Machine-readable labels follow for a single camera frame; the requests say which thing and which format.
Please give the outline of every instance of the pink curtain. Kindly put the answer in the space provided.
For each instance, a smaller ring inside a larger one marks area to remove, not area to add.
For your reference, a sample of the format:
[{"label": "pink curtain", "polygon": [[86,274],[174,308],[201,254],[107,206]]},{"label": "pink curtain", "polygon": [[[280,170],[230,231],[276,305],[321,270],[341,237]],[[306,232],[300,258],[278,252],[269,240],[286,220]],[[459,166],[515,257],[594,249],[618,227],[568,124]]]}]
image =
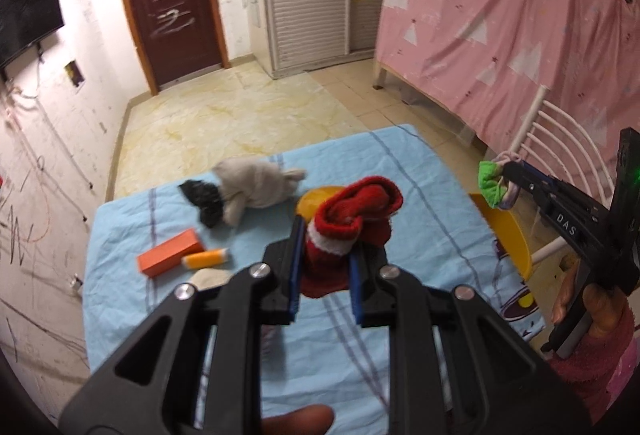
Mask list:
[{"label": "pink curtain", "polygon": [[496,151],[510,144],[539,84],[607,161],[620,129],[639,128],[637,0],[384,0],[376,59]]}]

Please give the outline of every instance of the red rectangular block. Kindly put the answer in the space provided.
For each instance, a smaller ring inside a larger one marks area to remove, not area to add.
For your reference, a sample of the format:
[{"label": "red rectangular block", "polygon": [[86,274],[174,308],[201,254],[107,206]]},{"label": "red rectangular block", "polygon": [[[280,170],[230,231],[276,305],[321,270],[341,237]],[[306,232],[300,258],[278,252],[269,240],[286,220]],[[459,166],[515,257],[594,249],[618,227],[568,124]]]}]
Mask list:
[{"label": "red rectangular block", "polygon": [[138,269],[142,274],[153,278],[180,265],[182,256],[201,253],[204,247],[196,235],[195,229],[187,229],[180,235],[156,245],[138,256]]}]

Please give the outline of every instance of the yellow plate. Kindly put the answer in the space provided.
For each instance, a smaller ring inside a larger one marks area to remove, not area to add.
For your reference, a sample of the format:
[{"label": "yellow plate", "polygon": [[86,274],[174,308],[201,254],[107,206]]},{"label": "yellow plate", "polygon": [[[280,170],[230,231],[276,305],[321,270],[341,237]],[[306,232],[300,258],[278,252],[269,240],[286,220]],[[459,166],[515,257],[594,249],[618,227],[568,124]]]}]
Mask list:
[{"label": "yellow plate", "polygon": [[489,226],[513,260],[524,281],[528,280],[532,271],[531,253],[513,213],[490,208],[480,193],[469,193],[469,197],[480,210],[484,219],[489,222]]},{"label": "yellow plate", "polygon": [[296,213],[301,214],[308,224],[318,211],[320,204],[344,189],[344,186],[322,186],[302,195],[296,206]]}]

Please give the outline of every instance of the floor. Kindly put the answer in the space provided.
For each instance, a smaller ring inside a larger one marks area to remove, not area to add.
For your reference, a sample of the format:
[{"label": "floor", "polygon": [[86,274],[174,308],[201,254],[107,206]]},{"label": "floor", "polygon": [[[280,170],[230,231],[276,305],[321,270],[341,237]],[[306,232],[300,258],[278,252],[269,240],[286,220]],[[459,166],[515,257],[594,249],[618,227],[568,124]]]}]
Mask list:
[{"label": "floor", "polygon": [[[115,197],[203,173],[229,156],[267,156],[404,123],[418,129],[465,190],[477,190],[484,145],[463,144],[458,138],[463,124],[399,79],[388,75],[383,90],[374,90],[372,82],[371,60],[276,81],[252,62],[163,91],[130,114]],[[554,237],[534,225],[532,202],[521,198],[515,211],[533,250]],[[548,259],[529,280],[547,318],[560,276],[558,259]],[[544,334],[538,336],[534,345],[544,340]]]}]

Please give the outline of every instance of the red sock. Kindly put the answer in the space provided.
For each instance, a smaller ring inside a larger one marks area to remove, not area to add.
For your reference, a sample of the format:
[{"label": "red sock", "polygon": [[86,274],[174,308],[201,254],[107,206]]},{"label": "red sock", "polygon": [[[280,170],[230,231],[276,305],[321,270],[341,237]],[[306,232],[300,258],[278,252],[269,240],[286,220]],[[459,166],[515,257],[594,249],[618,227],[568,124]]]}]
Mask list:
[{"label": "red sock", "polygon": [[366,177],[324,202],[306,229],[302,293],[319,298],[348,289],[346,255],[358,238],[385,245],[391,236],[388,218],[400,206],[400,190],[384,177]]}]

